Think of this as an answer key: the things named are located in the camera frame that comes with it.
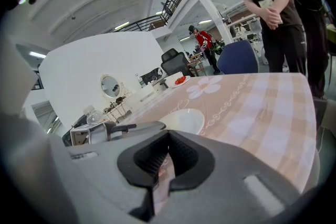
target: black bag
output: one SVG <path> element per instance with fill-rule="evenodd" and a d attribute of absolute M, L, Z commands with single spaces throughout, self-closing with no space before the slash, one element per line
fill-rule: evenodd
<path fill-rule="evenodd" d="M 149 82 L 153 80 L 159 80 L 162 77 L 162 69 L 161 68 L 155 68 L 151 72 L 141 76 L 142 81 L 147 85 Z"/>

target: mirror frame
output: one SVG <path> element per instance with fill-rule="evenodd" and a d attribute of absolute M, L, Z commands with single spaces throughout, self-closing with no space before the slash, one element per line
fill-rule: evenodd
<path fill-rule="evenodd" d="M 102 84 L 103 79 L 106 78 L 106 77 L 114 78 L 114 79 L 117 81 L 120 90 L 119 90 L 119 94 L 118 94 L 116 97 L 110 97 L 110 96 L 107 95 L 107 94 L 104 92 L 104 90 L 102 89 L 101 84 Z M 99 87 L 100 87 L 100 91 L 101 91 L 103 97 L 104 97 L 105 99 L 107 99 L 109 102 L 113 102 L 114 100 L 116 100 L 117 98 L 123 96 L 123 94 L 124 94 L 124 85 L 123 85 L 123 84 L 122 84 L 122 83 L 121 83 L 115 76 L 112 76 L 112 75 L 109 75 L 109 74 L 103 74 L 103 75 L 100 77 Z"/>

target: person's hand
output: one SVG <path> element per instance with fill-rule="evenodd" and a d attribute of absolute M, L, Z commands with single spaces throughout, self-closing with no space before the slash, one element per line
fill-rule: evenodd
<path fill-rule="evenodd" d="M 260 17 L 266 22 L 271 30 L 278 28 L 279 23 L 281 22 L 279 13 L 272 8 L 262 8 Z"/>

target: plate of red food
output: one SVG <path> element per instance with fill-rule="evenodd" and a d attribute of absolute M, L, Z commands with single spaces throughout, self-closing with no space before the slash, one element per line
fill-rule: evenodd
<path fill-rule="evenodd" d="M 186 83 L 188 80 L 190 79 L 190 76 L 183 76 L 178 78 L 177 80 L 175 80 L 175 85 L 172 86 L 172 88 L 176 88 L 178 86 L 183 85 L 184 83 Z"/>

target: blue chair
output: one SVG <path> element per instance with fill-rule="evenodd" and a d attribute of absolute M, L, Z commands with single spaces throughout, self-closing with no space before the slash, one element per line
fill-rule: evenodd
<path fill-rule="evenodd" d="M 250 42 L 241 40 L 224 47 L 217 66 L 224 74 L 259 72 L 259 60 Z"/>

